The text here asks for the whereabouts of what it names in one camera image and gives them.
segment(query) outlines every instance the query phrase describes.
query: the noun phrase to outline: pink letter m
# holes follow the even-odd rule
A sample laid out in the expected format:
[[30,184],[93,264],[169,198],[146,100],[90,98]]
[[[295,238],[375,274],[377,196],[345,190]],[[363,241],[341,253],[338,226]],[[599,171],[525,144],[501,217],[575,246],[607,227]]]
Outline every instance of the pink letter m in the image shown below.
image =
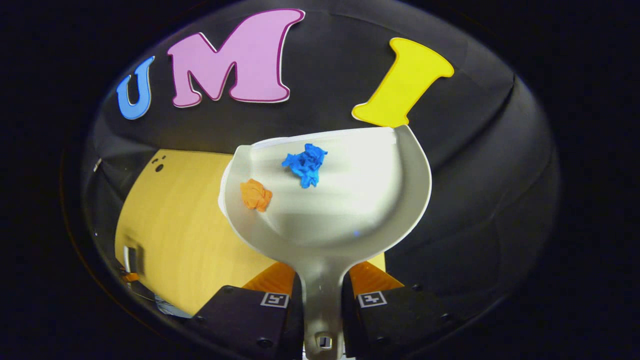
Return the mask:
[[202,33],[191,35],[167,51],[173,59],[175,97],[173,105],[186,108],[200,103],[202,95],[191,79],[214,101],[220,99],[231,67],[236,67],[232,98],[245,102],[281,102],[289,88],[280,79],[282,46],[291,25],[305,13],[277,9],[246,18],[228,36],[219,51]]

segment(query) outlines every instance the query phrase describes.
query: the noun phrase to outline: dark background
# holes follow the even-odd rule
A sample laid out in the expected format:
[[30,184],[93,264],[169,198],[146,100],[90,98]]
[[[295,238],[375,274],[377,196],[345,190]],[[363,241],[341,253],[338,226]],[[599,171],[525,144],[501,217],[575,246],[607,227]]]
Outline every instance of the dark background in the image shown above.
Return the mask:
[[[68,239],[58,178],[63,145],[83,140],[70,129],[88,123],[123,69],[222,5],[60,1],[3,8],[3,108],[9,110],[3,213],[13,228],[3,243],[16,245],[4,248],[16,262],[6,275],[10,321],[0,357],[197,357],[134,320],[92,279]],[[556,232],[530,278],[431,358],[637,357],[630,326],[633,233],[625,231],[633,216],[623,205],[638,164],[633,120],[639,117],[630,86],[636,2],[418,5],[473,34],[528,82],[550,115],[564,180]]]

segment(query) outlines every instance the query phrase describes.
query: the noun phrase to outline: blue letter u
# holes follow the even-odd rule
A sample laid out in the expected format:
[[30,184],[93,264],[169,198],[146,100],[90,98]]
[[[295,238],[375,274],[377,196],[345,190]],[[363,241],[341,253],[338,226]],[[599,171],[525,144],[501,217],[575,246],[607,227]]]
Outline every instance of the blue letter u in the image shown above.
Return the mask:
[[138,98],[138,102],[136,104],[131,104],[129,101],[129,91],[127,90],[127,85],[129,85],[129,80],[131,79],[131,75],[128,75],[116,88],[116,92],[118,93],[118,105],[120,107],[120,113],[122,116],[129,120],[134,120],[142,115],[144,115],[147,110],[149,110],[149,106],[151,105],[151,87],[149,86],[149,65],[154,62],[155,56],[151,56],[149,59],[146,59],[142,64],[136,67],[136,70],[133,72],[138,77],[138,94],[140,97]]

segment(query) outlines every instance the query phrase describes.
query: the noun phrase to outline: white dustpan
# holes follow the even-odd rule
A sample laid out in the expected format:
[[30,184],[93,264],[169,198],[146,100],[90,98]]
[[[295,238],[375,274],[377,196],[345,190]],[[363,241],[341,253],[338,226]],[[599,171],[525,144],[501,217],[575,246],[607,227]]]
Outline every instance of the white dustpan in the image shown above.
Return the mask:
[[[281,165],[306,143],[328,152],[316,188],[303,189]],[[273,192],[265,213],[243,204],[240,184],[251,178]],[[408,126],[329,131],[238,147],[220,193],[240,239],[300,276],[307,357],[336,360],[342,278],[415,227],[429,202],[431,171]]]

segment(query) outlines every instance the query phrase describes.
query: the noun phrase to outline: foam letter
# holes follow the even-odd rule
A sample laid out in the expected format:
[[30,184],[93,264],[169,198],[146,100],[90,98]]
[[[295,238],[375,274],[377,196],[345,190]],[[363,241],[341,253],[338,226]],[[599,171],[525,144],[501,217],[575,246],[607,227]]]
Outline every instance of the foam letter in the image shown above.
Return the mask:
[[131,104],[129,101],[129,91],[127,86],[131,75],[127,75],[124,80],[120,82],[116,88],[118,93],[118,106],[120,107],[120,113],[122,116],[129,120],[134,120],[144,115],[149,106],[151,105],[151,87],[149,86],[149,65],[154,62],[155,56],[151,56],[149,59],[143,61],[142,64],[136,67],[133,72],[138,77],[138,102]]
[[369,101],[356,105],[351,115],[396,127],[409,123],[406,114],[434,81],[453,75],[453,66],[435,51],[405,38],[393,38],[389,45],[396,52],[394,64]]
[[202,33],[191,35],[167,51],[173,58],[173,105],[186,108],[200,103],[202,95],[191,79],[214,101],[220,99],[231,67],[236,84],[229,94],[238,101],[281,102],[289,98],[280,71],[282,47],[291,25],[305,13],[279,9],[257,13],[238,25],[217,51]]

